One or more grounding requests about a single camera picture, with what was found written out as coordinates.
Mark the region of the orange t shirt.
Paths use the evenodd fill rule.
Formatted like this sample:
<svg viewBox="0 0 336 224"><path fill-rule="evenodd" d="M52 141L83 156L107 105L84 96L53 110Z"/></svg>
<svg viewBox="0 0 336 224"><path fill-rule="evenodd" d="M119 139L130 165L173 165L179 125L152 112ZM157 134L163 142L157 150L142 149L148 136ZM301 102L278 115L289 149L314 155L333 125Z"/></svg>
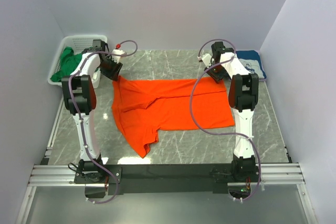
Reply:
<svg viewBox="0 0 336 224"><path fill-rule="evenodd" d="M113 81L112 113L118 130L144 158L158 131L217 129L234 126L224 83L205 77L177 80Z"/></svg>

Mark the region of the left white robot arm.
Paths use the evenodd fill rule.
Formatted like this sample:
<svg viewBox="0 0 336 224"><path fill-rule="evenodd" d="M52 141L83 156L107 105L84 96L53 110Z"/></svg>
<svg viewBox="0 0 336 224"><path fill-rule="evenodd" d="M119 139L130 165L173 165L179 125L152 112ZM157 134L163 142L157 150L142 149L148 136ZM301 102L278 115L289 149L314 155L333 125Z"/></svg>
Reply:
<svg viewBox="0 0 336 224"><path fill-rule="evenodd" d="M61 80L65 108L75 121L80 143L78 165L68 164L75 171L75 183L107 183L109 174L102 168L101 151L94 127L94 110L97 97L93 87L93 74L99 68L102 75L117 81L122 67L120 58L125 52L115 49L109 52L108 44L94 39L92 46L82 52L76 69Z"/></svg>

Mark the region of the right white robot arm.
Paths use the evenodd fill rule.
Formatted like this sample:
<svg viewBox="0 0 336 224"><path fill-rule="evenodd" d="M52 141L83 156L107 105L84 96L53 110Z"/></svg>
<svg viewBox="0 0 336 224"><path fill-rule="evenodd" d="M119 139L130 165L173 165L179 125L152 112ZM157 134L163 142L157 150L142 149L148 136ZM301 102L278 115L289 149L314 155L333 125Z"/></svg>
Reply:
<svg viewBox="0 0 336 224"><path fill-rule="evenodd" d="M251 143L253 116L258 103L259 76L247 70L240 62L233 47L225 47L224 40L211 40L211 54L204 54L200 61L205 71L219 83L226 75L231 79L228 102L235 120L235 148L229 174L235 181L246 181L256 175L256 155Z"/></svg>

